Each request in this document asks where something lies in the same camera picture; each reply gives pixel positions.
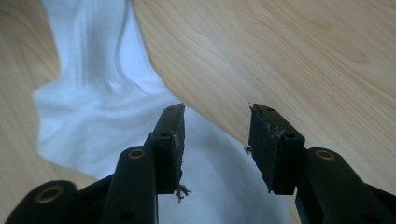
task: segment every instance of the wooden table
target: wooden table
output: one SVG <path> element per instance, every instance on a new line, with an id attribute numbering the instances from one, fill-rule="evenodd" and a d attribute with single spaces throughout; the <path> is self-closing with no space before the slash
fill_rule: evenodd
<path id="1" fill-rule="evenodd" d="M 269 105 L 396 194 L 396 2 L 134 0 L 172 92 L 243 143 L 249 104 Z M 38 0 L 0 2 L 0 221 L 32 188 L 94 180 L 42 160 L 31 93 L 59 64 Z"/>

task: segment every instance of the screw hole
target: screw hole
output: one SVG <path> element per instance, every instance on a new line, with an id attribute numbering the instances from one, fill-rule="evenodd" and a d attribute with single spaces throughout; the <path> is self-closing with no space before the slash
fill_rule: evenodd
<path id="1" fill-rule="evenodd" d="M 136 213 L 134 212 L 134 210 L 125 209 L 120 212 L 119 220 L 121 222 L 128 222 L 128 221 L 131 221 L 132 219 L 134 219 L 135 216 L 136 216 Z"/>
<path id="2" fill-rule="evenodd" d="M 371 223 L 371 224 L 378 224 L 378 223 L 381 223 L 381 222 L 378 220 L 377 217 L 375 217 L 374 215 L 372 215 L 372 214 L 370 214 L 370 213 L 363 213 L 361 216 L 362 216 L 363 219 L 364 219 L 366 222 L 368 222 L 368 223 Z"/>
<path id="3" fill-rule="evenodd" d="M 161 133 L 161 137 L 168 137 L 169 133 Z"/>
<path id="4" fill-rule="evenodd" d="M 294 138 L 294 134 L 292 134 L 292 133 L 286 133 L 285 136 L 287 138 Z"/>

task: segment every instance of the white sock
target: white sock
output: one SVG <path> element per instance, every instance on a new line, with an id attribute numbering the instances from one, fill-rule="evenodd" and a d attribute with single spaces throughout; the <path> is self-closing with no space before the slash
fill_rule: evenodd
<path id="1" fill-rule="evenodd" d="M 151 67 L 130 1 L 43 0 L 61 75 L 34 92 L 38 152 L 103 178 L 180 101 Z M 242 144 L 186 108 L 183 176 L 192 194 L 159 195 L 160 223 L 288 223 Z"/>

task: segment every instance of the light wood surface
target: light wood surface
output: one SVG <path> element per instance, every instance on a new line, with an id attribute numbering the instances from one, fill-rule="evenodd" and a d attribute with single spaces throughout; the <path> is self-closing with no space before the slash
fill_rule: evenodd
<path id="1" fill-rule="evenodd" d="M 269 105 L 396 194 L 396 2 L 134 0 L 172 92 L 248 140 L 249 103 Z M 31 92 L 59 65 L 39 1 L 0 2 L 0 221 L 33 187 L 93 180 L 35 154 Z"/>

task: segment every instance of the white fabric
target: white fabric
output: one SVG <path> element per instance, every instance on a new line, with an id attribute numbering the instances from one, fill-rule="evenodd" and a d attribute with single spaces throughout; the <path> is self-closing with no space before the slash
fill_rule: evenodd
<path id="1" fill-rule="evenodd" d="M 61 75 L 34 92 L 38 152 L 49 161 L 103 178 L 120 153 L 144 143 L 162 111 L 180 101 L 150 65 L 130 1 L 43 0 Z M 186 108 L 177 203 L 159 196 L 160 223 L 288 223 L 242 144 Z"/>

